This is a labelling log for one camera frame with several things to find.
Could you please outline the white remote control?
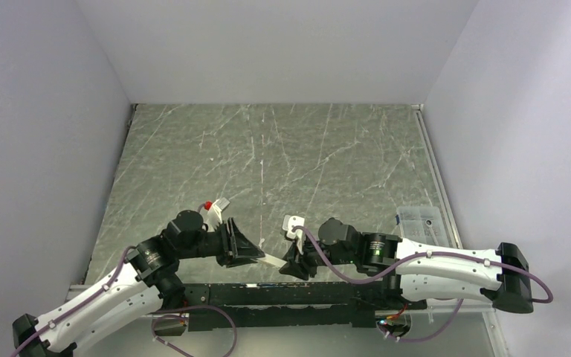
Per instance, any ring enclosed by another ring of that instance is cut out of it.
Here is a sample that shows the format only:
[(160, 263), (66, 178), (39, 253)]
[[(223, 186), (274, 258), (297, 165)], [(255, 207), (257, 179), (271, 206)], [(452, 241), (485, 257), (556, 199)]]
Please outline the white remote control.
[(264, 257), (256, 258), (256, 261), (259, 263), (266, 264), (268, 266), (275, 267), (277, 269), (282, 268), (286, 264), (286, 261), (284, 261), (280, 258), (271, 256), (270, 254), (266, 254)]

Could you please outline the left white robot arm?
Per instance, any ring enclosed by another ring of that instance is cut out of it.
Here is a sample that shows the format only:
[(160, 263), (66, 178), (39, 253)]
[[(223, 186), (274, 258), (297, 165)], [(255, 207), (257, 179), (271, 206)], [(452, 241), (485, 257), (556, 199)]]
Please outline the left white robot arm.
[(96, 336), (94, 323), (113, 309), (119, 316), (145, 306), (174, 312), (188, 305), (177, 275), (181, 260), (215, 257), (226, 268), (255, 263), (261, 248), (233, 219), (210, 227), (196, 210), (183, 210), (156, 236), (124, 249), (116, 267), (73, 300), (38, 317), (24, 314), (13, 322), (13, 356), (72, 356), (77, 337)]

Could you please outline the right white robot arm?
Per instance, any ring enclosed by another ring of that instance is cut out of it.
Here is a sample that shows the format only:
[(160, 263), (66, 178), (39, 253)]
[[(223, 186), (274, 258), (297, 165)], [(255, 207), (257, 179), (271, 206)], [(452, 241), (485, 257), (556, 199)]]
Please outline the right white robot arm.
[(325, 266), (354, 285), (383, 280), (380, 298), (390, 309), (427, 299), (468, 299), (504, 312), (534, 310), (529, 264), (512, 243), (486, 250), (446, 248), (357, 231), (335, 218), (325, 221), (317, 235), (300, 216), (285, 216), (282, 229), (292, 242), (280, 268), (284, 275), (308, 280)]

